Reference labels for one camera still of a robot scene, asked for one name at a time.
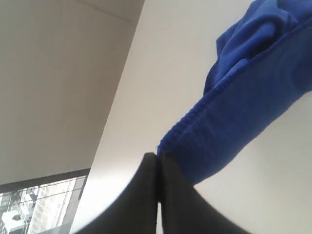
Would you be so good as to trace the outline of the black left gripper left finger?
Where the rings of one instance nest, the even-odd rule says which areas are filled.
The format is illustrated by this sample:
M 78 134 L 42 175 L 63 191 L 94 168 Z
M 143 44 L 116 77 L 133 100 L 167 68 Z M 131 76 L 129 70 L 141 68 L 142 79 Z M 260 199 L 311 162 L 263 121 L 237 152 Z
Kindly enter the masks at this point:
M 122 193 L 77 234 L 155 234 L 158 206 L 158 159 L 145 153 Z

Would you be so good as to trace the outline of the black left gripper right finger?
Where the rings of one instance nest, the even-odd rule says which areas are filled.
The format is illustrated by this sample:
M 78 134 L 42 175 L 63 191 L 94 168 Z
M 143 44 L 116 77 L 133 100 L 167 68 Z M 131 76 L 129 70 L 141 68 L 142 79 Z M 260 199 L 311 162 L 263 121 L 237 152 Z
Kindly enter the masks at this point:
M 159 159 L 159 201 L 164 234 L 248 234 L 209 204 L 171 156 Z

